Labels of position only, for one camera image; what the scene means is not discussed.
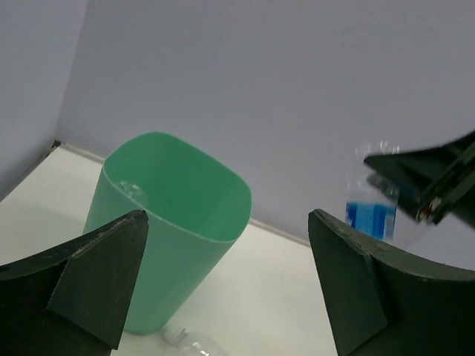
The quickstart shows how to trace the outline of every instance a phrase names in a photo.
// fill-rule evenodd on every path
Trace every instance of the bottle with blue label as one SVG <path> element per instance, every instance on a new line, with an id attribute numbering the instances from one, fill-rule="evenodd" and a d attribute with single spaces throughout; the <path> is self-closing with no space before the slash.
<path id="1" fill-rule="evenodd" d="M 389 146 L 387 142 L 371 145 L 369 142 L 355 150 L 355 160 L 347 175 L 347 209 L 346 223 L 354 229 L 388 243 L 393 241 L 396 207 L 399 192 L 389 188 L 381 193 L 367 182 L 372 171 L 363 159 L 371 153 L 392 154 L 399 152 L 399 147 Z"/>

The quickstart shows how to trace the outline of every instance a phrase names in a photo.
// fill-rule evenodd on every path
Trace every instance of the bottle label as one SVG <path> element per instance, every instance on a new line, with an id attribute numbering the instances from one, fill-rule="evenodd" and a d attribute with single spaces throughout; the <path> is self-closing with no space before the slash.
<path id="1" fill-rule="evenodd" d="M 378 240 L 392 240 L 396 207 L 371 202 L 347 202 L 346 223 Z"/>

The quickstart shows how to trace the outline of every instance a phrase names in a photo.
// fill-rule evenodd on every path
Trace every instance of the green trash can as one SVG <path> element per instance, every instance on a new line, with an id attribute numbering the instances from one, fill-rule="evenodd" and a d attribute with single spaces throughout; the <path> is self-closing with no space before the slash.
<path id="1" fill-rule="evenodd" d="M 85 232 L 134 210 L 148 242 L 125 330 L 160 330 L 245 229 L 249 186 L 209 155 L 166 133 L 128 141 L 104 162 Z"/>

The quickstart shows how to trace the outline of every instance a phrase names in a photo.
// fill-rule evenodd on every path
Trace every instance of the gray wall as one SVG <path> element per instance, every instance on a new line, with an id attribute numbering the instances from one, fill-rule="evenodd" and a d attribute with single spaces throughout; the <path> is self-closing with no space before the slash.
<path id="1" fill-rule="evenodd" d="M 305 237 L 310 210 L 342 217 L 362 141 L 475 128 L 474 33 L 472 0 L 91 0 L 58 135 L 105 155 L 176 134 L 249 182 L 255 218 Z"/>
<path id="2" fill-rule="evenodd" d="M 86 3 L 0 2 L 0 199 L 54 138 Z"/>

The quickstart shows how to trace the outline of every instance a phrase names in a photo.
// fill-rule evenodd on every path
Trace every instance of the clear plastic bottle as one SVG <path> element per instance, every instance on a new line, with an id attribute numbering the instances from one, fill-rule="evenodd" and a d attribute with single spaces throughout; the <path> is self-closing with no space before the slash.
<path id="1" fill-rule="evenodd" d="M 162 335 L 175 347 L 174 356 L 229 356 L 210 337 L 200 332 L 188 332 L 185 328 L 167 324 Z"/>
<path id="2" fill-rule="evenodd" d="M 396 206 L 399 192 L 381 177 L 373 176 L 374 183 L 384 186 L 385 192 L 374 188 L 368 183 L 373 173 L 364 165 L 364 158 L 371 153 L 394 154 L 399 147 L 389 146 L 381 141 L 375 145 L 365 142 L 355 149 L 353 166 L 347 175 L 347 207 L 346 223 L 356 230 L 379 240 L 393 240 Z"/>

